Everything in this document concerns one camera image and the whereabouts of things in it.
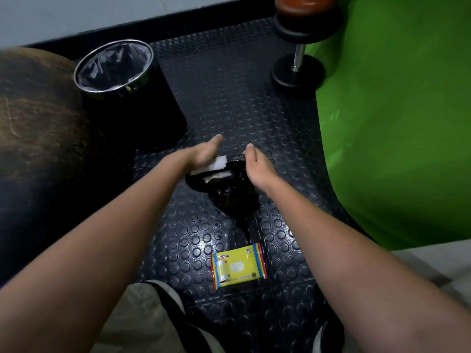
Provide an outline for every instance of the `black trash can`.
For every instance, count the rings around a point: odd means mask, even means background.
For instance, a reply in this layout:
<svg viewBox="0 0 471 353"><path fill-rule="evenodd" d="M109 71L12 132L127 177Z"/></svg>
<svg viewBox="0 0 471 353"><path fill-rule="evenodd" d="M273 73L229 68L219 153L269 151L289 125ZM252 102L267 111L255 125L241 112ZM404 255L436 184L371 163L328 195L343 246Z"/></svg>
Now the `black trash can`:
<svg viewBox="0 0 471 353"><path fill-rule="evenodd" d="M92 121L113 145L156 152L185 133L186 119L150 45L126 39L90 52L74 81Z"/></svg>

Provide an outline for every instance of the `wet wipes package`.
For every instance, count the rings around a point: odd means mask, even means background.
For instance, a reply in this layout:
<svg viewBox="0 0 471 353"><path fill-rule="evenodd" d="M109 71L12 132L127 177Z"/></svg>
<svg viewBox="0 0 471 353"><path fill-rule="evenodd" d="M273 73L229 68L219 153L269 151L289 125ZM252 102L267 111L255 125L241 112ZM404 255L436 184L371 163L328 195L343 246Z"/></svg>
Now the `wet wipes package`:
<svg viewBox="0 0 471 353"><path fill-rule="evenodd" d="M216 289L240 282L266 279L267 269L260 243L213 253L211 272Z"/></svg>

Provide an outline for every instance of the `rubber floor mat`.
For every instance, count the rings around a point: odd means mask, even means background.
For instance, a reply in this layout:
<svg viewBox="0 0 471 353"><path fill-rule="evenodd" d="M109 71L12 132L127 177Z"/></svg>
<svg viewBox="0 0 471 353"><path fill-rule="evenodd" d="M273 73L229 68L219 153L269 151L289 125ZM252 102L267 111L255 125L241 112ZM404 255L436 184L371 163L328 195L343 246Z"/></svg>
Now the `rubber floor mat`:
<svg viewBox="0 0 471 353"><path fill-rule="evenodd" d="M315 98L282 94L270 81L271 65L295 48L272 29L269 18L152 44L188 128L167 151L136 153L134 181L166 154L221 133L221 155L254 143L281 177L352 225L327 175ZM155 112L171 116L158 103ZM156 136L159 131L164 129L156 129ZM278 209L262 193L259 201L251 218L236 222L181 181L138 279L175 288L189 318L219 338L227 352L312 351L315 334L333 313ZM211 253L247 245L246 233L261 243L269 279L215 290Z"/></svg>

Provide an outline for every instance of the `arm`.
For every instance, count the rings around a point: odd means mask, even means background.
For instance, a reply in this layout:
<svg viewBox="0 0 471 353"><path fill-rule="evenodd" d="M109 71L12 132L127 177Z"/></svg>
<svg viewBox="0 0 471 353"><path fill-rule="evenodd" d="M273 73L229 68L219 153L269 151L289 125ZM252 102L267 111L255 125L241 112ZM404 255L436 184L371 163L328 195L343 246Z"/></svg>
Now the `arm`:
<svg viewBox="0 0 471 353"><path fill-rule="evenodd" d="M471 315L402 261L314 206L253 145L247 174L276 203L317 283L365 352L468 352Z"/></svg>
<svg viewBox="0 0 471 353"><path fill-rule="evenodd" d="M166 156L0 290L0 351L88 352L131 283L184 174L214 158L222 136Z"/></svg>

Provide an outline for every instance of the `black baseboard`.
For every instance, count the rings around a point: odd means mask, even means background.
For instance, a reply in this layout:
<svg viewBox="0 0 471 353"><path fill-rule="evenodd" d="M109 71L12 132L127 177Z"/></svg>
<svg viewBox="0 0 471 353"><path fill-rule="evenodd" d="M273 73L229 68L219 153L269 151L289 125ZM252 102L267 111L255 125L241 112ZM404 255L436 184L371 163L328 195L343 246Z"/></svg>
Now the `black baseboard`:
<svg viewBox="0 0 471 353"><path fill-rule="evenodd" d="M79 59L93 49L119 39L154 42L270 17L274 14L274 0L236 0L34 43L27 47L43 49L69 59Z"/></svg>

